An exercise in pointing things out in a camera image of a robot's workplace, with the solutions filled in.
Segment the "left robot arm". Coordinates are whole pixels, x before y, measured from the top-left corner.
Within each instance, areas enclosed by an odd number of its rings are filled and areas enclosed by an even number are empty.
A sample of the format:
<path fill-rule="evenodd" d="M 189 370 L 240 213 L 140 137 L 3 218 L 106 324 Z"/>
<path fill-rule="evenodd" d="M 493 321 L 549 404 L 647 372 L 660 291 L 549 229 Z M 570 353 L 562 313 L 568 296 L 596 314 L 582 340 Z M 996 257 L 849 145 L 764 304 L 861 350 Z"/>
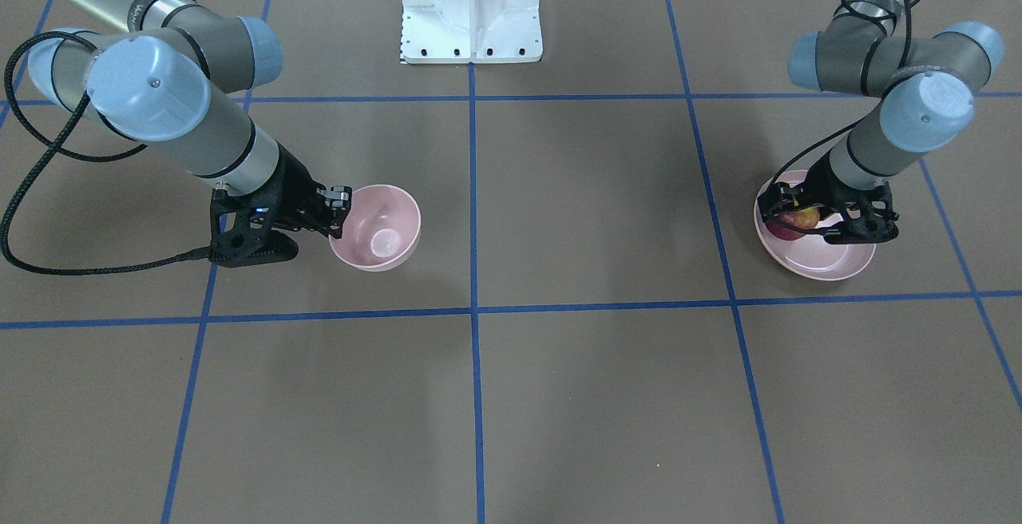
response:
<path fill-rule="evenodd" d="M 868 115 L 827 138 L 803 181 L 774 176 L 757 196 L 759 224 L 778 239 L 832 244 L 895 239 L 889 182 L 971 123 L 975 97 L 997 72 L 996 29 L 958 22 L 929 38 L 913 29 L 920 0 L 839 0 L 824 30 L 794 44 L 790 80 L 802 88 L 876 98 Z"/>

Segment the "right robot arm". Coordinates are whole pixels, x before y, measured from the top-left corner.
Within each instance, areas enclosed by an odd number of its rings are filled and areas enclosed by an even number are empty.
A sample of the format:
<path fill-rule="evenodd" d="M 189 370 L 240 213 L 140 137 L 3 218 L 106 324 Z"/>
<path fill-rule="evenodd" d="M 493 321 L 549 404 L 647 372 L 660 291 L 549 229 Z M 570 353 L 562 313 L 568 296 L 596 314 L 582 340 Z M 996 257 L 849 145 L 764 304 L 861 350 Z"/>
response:
<path fill-rule="evenodd" d="M 351 191 L 314 181 L 230 99 L 279 76 L 283 51 L 270 26 L 221 17 L 197 0 L 69 2 L 121 32 L 65 28 L 30 47 L 28 74 L 44 98 L 73 110 L 87 94 L 87 117 L 156 149 L 259 220 L 340 237 Z"/>

